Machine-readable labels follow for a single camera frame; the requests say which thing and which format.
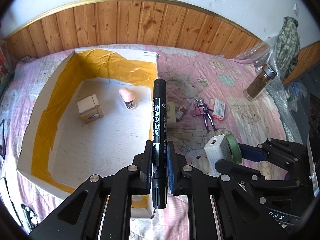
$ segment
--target metal bottle cap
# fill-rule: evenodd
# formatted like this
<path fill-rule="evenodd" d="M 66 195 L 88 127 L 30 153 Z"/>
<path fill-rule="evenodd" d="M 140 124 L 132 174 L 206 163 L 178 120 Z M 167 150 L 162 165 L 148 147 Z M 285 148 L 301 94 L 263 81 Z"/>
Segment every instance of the metal bottle cap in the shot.
<path fill-rule="evenodd" d="M 263 66 L 262 66 L 262 70 L 267 74 L 267 76 L 270 79 L 274 79 L 277 75 L 277 72 L 271 67 L 271 65 L 266 62 Z"/>

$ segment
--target gold cube box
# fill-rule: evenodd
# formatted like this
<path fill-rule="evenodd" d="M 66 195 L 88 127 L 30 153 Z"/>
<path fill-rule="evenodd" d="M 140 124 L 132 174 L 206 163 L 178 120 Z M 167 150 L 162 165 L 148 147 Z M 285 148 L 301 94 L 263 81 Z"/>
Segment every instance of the gold cube box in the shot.
<path fill-rule="evenodd" d="M 96 94 L 77 101 L 79 114 L 84 123 L 92 122 L 103 117 L 103 112 Z"/>

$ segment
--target gold trim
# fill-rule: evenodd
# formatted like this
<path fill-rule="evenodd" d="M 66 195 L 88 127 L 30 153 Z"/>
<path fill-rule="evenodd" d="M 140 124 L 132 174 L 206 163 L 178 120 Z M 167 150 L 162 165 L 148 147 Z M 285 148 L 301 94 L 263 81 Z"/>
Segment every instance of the gold trim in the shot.
<path fill-rule="evenodd" d="M 54 9 L 51 9 L 43 14 L 40 14 L 39 16 L 31 19 L 30 21 L 26 22 L 24 25 L 21 25 L 19 28 L 17 28 L 15 31 L 13 31 L 12 33 L 10 33 L 8 36 L 6 36 L 4 39 L 8 39 L 10 37 L 12 37 L 13 35 L 15 35 L 16 33 L 18 33 L 19 31 L 21 31 L 23 28 L 31 25 L 32 23 L 38 21 L 38 20 L 41 20 L 51 14 L 54 14 L 54 13 L 57 13 L 57 12 L 60 12 L 60 11 L 63 11 L 63 10 L 66 10 L 66 9 L 70 9 L 70 8 L 73 8 L 73 7 L 77 7 L 77 6 L 80 6 L 80 5 L 85 5 L 85 4 L 90 4 L 90 3 L 97 3 L 97 2 L 105 2 L 105 1 L 111 1 L 111 0 L 80 0 L 80 1 L 76 1 L 76 2 L 72 2 L 72 3 L 68 3 L 68 4 L 65 4 L 65 5 L 61 5 L 57 8 L 54 8 Z M 207 9 L 204 9 L 204 8 L 201 8 L 199 6 L 196 6 L 196 5 L 193 5 L 193 4 L 189 4 L 189 3 L 185 3 L 185 2 L 181 2 L 181 1 L 177 1 L 177 0 L 139 0 L 139 1 L 152 1 L 152 2 L 162 2 L 162 3 L 168 3 L 168 4 L 173 4 L 173 5 L 177 5 L 177 6 L 182 6 L 182 7 L 185 7 L 185 8 L 188 8 L 188 9 L 193 9 L 195 11 L 199 11 L 199 12 L 202 12 L 202 13 L 205 13 L 207 15 L 210 15 L 210 16 L 213 16 L 213 17 L 216 17 L 224 22 L 227 22 L 231 25 L 233 25 L 234 27 L 238 28 L 239 30 L 243 31 L 244 33 L 250 35 L 251 37 L 261 41 L 261 39 L 259 39 L 256 35 L 254 35 L 253 33 L 249 32 L 247 29 L 243 28 L 242 26 L 240 26 L 239 24 L 236 24 L 235 22 L 219 15 L 219 14 L 216 14 L 212 11 L 209 11 Z"/>

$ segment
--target bubble wrap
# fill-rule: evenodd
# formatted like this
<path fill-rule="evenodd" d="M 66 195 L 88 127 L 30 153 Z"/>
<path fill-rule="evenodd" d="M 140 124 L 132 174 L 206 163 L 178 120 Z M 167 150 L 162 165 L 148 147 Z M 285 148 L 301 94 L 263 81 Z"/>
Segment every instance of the bubble wrap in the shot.
<path fill-rule="evenodd" d="M 244 53 L 235 57 L 236 60 L 247 60 L 248 63 L 253 63 L 256 72 L 258 72 L 265 62 L 271 64 L 274 70 L 279 73 L 280 70 L 276 63 L 276 51 L 275 46 L 278 40 L 278 36 L 268 38 L 266 41 L 254 46 L 253 48 L 245 51 Z M 266 87 L 267 92 L 274 100 L 280 114 L 280 120 L 282 121 L 286 137 L 288 141 L 297 142 L 302 144 L 302 139 L 294 121 L 289 108 L 287 96 L 280 80 L 277 75 Z"/>

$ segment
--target green tape roll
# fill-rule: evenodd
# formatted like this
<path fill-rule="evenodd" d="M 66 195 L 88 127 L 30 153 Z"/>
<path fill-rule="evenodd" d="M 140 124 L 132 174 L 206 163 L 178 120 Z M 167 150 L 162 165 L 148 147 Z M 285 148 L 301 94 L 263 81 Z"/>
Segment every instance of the green tape roll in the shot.
<path fill-rule="evenodd" d="M 238 164 L 242 163 L 242 154 L 236 138 L 232 133 L 227 133 L 225 134 L 225 136 L 227 138 L 231 154 L 233 156 L 233 162 Z"/>

